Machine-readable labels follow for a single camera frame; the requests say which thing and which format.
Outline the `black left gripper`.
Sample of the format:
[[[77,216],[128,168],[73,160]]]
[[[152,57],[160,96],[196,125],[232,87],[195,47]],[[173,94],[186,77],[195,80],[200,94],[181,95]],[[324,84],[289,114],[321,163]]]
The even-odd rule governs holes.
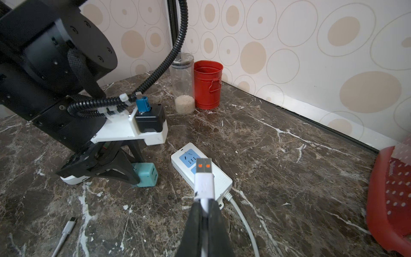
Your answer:
[[[144,163],[137,140],[98,142],[71,155],[57,174],[63,178],[87,176],[137,185],[140,178],[132,163]]]

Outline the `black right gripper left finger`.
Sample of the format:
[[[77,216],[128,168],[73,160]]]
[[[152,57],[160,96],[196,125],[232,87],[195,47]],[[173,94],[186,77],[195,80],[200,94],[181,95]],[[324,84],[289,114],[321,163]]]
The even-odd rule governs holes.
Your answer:
[[[203,209],[199,201],[195,201],[189,211],[185,230],[175,257],[200,257],[202,251],[202,219]]]

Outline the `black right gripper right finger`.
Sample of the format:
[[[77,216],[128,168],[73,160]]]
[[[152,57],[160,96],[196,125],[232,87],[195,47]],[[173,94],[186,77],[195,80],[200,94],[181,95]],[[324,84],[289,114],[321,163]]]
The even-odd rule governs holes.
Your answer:
[[[209,257],[235,257],[218,202],[208,200],[207,239]]]

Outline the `teal USB wall charger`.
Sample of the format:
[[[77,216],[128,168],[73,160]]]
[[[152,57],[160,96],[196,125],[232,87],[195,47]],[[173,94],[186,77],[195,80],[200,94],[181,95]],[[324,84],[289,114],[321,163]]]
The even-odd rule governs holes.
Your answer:
[[[154,187],[157,184],[158,172],[153,163],[133,163],[134,171],[140,179],[140,183],[132,187]]]

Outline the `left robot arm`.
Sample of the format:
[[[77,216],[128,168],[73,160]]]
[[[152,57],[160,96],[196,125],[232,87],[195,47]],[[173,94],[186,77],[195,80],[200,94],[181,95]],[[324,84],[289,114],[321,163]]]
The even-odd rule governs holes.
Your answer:
[[[1,4],[1,104],[73,151],[57,172],[76,185],[91,177],[133,187],[158,180],[139,140],[165,143],[164,107],[144,95],[180,53],[188,7],[180,1],[180,28],[159,67],[132,93],[107,97],[98,80],[117,67],[106,36],[80,12],[82,1]]]

